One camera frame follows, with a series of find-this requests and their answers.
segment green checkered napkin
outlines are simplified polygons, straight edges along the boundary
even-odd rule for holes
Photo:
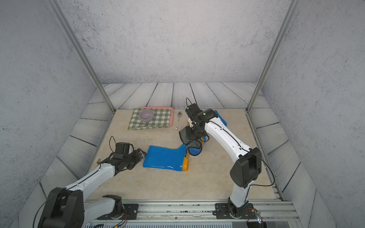
[[[133,110],[131,121],[129,122],[128,129],[150,129],[150,128],[160,128],[168,127],[170,123],[170,109],[151,109],[153,114],[153,120],[146,123],[139,119],[139,113],[144,110],[144,108],[135,108]]]

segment mounting plate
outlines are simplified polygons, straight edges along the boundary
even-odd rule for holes
[[[138,212],[138,204],[123,204],[123,206],[127,212],[128,220],[136,220],[137,212]],[[113,219],[124,220],[125,215],[124,214],[117,215],[116,213],[112,212],[110,214],[103,215],[103,216],[100,216],[99,218],[97,218],[97,220],[113,220]]]
[[[253,205],[248,203],[247,208],[253,208]],[[233,219],[228,211],[228,204],[215,204],[216,218],[217,219]],[[254,210],[249,210],[248,212],[244,212],[242,217],[239,219],[255,219],[256,213]]]

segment spoon handle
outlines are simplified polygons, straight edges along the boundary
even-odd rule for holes
[[[177,121],[177,124],[176,124],[175,130],[177,130],[177,127],[179,126],[179,120]]]

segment gray concrete wall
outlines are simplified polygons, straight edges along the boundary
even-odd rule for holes
[[[95,86],[44,0],[2,1],[0,31],[0,224],[8,227]]]
[[[256,82],[290,0],[59,0],[102,83]]]
[[[364,227],[365,1],[298,11],[262,90],[339,227]]]

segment beige tile floor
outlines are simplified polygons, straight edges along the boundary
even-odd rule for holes
[[[114,136],[117,142],[132,143],[134,148],[141,148],[145,152],[150,145],[166,148],[181,146],[178,132],[187,125],[188,117],[182,110],[183,116],[180,118],[179,128],[175,130],[178,111],[174,112],[174,124],[171,127],[128,130],[132,110],[117,110],[91,170],[97,167],[98,159],[103,160],[111,153],[109,148],[111,136]],[[218,109],[218,112],[239,139],[250,147],[256,146],[243,109]],[[143,161],[132,170],[120,172],[107,180],[88,199],[97,200],[105,194],[118,195],[123,199],[227,199],[232,192],[234,183],[229,171],[233,162],[213,137],[203,145],[200,155],[189,157],[188,171],[143,168],[142,165]],[[263,185],[270,183],[265,168],[255,183]],[[272,187],[253,186],[249,192],[249,199],[275,199],[275,194]]]

